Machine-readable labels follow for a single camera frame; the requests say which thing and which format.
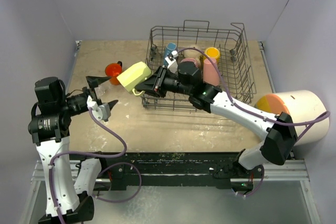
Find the white cylinder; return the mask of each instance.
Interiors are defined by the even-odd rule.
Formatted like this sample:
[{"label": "white cylinder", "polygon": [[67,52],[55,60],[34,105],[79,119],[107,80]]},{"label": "white cylinder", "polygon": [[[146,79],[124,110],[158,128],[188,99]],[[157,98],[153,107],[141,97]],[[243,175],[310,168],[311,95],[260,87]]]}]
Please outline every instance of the white cylinder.
[{"label": "white cylinder", "polygon": [[[326,111],[319,97],[308,90],[275,93],[274,95],[283,101],[294,123],[314,120]],[[306,126],[295,127],[298,136],[305,128]],[[328,129],[329,118],[314,124],[295,145],[318,141],[327,134]]]}]

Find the wire dish rack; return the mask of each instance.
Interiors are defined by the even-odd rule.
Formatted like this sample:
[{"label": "wire dish rack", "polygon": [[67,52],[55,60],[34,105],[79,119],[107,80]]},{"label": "wire dish rack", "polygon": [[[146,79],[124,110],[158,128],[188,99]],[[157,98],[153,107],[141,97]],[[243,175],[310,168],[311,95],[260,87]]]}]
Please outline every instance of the wire dish rack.
[{"label": "wire dish rack", "polygon": [[[209,21],[188,19],[181,27],[153,27],[150,31],[146,64],[153,72],[161,66],[165,47],[170,42],[177,44],[178,49],[190,45],[198,45],[202,50],[207,47],[216,47],[221,52],[218,69],[231,95],[242,102],[251,103],[256,93],[256,85],[244,24],[231,23],[231,29],[214,29],[209,26]],[[178,58],[178,62],[184,58],[183,52]],[[144,94],[142,105],[147,109],[200,111],[189,103],[187,95],[172,92],[167,92],[165,98],[155,98]]]}]

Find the yellow cup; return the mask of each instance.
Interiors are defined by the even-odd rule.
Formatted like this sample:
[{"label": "yellow cup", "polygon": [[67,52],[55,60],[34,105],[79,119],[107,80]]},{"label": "yellow cup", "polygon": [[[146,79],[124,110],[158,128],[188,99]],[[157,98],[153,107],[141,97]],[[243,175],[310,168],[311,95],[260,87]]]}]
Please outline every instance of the yellow cup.
[{"label": "yellow cup", "polygon": [[218,64],[219,59],[221,58],[221,57],[220,57],[220,56],[221,56],[221,53],[219,52],[219,50],[218,50],[217,48],[215,48],[215,47],[208,47],[208,48],[204,51],[204,53],[205,53],[206,55],[208,55],[210,58],[215,58],[216,61],[217,61],[217,64]]},{"label": "yellow cup", "polygon": [[151,69],[142,61],[133,64],[126,71],[117,76],[117,80],[129,93],[133,93],[136,96],[143,95],[144,91],[137,93],[134,88],[140,82],[146,80],[152,75]]}]

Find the table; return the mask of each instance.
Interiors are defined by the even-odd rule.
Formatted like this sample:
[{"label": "table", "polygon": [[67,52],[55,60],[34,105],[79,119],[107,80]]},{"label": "table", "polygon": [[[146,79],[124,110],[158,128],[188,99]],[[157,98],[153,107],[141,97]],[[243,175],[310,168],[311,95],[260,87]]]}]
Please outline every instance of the table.
[{"label": "table", "polygon": [[[249,41],[257,94],[252,104],[271,93],[267,71],[257,41]],[[86,86],[85,76],[104,76],[106,65],[121,60],[123,69],[144,61],[148,41],[83,41],[77,55],[69,91]],[[141,99],[109,82],[101,100],[118,99],[107,127],[119,134],[128,152],[239,152],[259,143],[259,138],[241,125],[207,113],[147,110]],[[70,126],[70,149],[119,152],[118,140],[96,125],[88,113],[74,116]]]}]

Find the pink bottle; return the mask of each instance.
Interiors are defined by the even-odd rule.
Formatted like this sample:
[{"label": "pink bottle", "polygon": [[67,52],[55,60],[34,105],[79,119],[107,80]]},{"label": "pink bottle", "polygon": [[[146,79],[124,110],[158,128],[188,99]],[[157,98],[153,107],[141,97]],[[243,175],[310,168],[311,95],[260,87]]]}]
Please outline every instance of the pink bottle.
[{"label": "pink bottle", "polygon": [[[210,58],[210,59],[215,65],[217,65],[217,61],[216,61],[215,58]],[[219,85],[218,73],[208,59],[204,60],[203,82],[209,83],[213,86],[218,86]]]}]

